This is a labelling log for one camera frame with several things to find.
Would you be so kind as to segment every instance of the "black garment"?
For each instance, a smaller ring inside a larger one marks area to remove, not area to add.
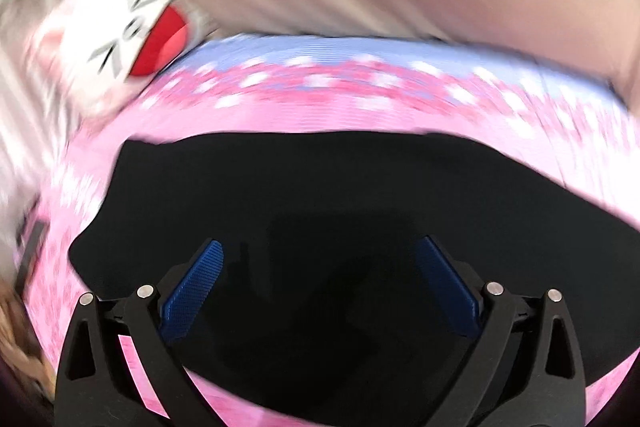
[[[92,291],[117,298],[219,240],[225,269],[177,346],[183,363],[292,415],[401,427],[424,416],[468,347],[442,327],[415,267],[427,233],[512,293],[560,289],[589,383],[640,345],[640,234],[441,134],[126,142],[69,256]]]

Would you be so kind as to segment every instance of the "blue textured pad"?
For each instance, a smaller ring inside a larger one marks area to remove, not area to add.
[[[160,335],[166,343],[183,338],[222,271],[224,254],[211,241],[162,307]]]
[[[418,241],[416,261],[453,332],[477,338],[481,331],[478,301],[429,237]]]

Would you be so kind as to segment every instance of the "cartoon face pillow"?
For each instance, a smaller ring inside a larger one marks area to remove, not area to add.
[[[103,122],[212,29],[191,0],[67,0],[31,36],[27,64],[85,123]]]

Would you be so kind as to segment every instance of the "metal pin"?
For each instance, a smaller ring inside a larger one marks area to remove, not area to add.
[[[140,288],[138,288],[138,291],[136,293],[138,294],[138,297],[140,297],[141,299],[146,299],[147,297],[150,297],[153,292],[154,292],[154,287],[151,286],[150,284],[145,284],[144,286],[140,286]]]
[[[80,296],[79,302],[82,306],[87,306],[94,301],[94,294],[92,293],[83,293]]]
[[[504,288],[499,282],[490,282],[487,284],[486,290],[491,293],[491,295],[502,295],[504,292]]]
[[[560,302],[562,300],[562,294],[560,293],[559,290],[556,289],[551,289],[549,290],[546,295],[553,301],[553,302]]]

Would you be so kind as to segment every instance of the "pink blanket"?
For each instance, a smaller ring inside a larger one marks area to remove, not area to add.
[[[570,87],[551,96],[530,78],[506,83],[484,67],[452,76],[425,61],[398,66],[373,55],[316,63],[308,50],[284,63],[264,56],[230,67],[194,60],[160,76],[100,133],[81,130],[42,189],[37,212],[50,220],[50,232],[27,302],[54,366],[86,291],[66,252],[97,213],[119,147],[132,136],[167,142],[225,131],[446,132],[484,142],[640,228],[640,129],[618,106],[585,101]],[[164,413],[130,339],[122,345],[145,404]],[[637,354],[587,389],[588,420]],[[309,425],[192,378],[229,426]]]

